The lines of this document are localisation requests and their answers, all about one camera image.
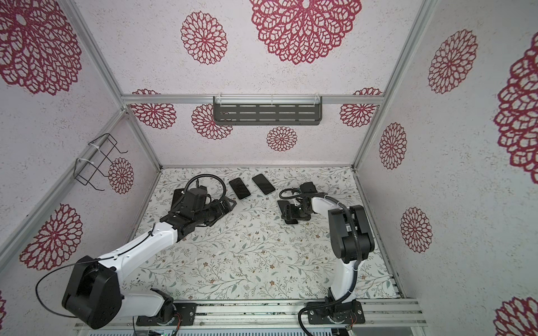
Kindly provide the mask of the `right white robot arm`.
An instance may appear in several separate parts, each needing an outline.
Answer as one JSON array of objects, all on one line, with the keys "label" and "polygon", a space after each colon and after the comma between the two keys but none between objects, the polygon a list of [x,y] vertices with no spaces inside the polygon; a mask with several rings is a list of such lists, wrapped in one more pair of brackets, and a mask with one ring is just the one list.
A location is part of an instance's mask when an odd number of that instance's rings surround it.
[{"label": "right white robot arm", "polygon": [[375,239],[363,206],[348,207],[335,197],[319,192],[314,183],[301,184],[279,192],[277,201],[282,219],[292,225],[321,215],[329,224],[329,240],[338,260],[333,282],[322,302],[308,302],[298,313],[299,326],[306,329],[303,316],[310,325],[364,323],[364,312],[355,288],[359,273]]}]

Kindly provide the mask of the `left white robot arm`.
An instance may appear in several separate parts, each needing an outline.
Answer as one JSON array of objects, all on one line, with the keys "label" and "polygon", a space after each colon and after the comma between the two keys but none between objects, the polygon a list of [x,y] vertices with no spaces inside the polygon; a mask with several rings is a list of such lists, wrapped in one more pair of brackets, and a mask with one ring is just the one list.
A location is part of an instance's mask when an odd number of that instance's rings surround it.
[{"label": "left white robot arm", "polygon": [[145,316],[162,324],[171,322],[177,310],[170,295],[156,288],[146,293],[127,293],[121,289],[124,280],[196,228],[213,226],[236,204],[226,195],[212,200],[204,186],[183,189],[168,213],[145,235],[98,258],[80,259],[72,270],[62,307],[92,329],[126,316]]}]

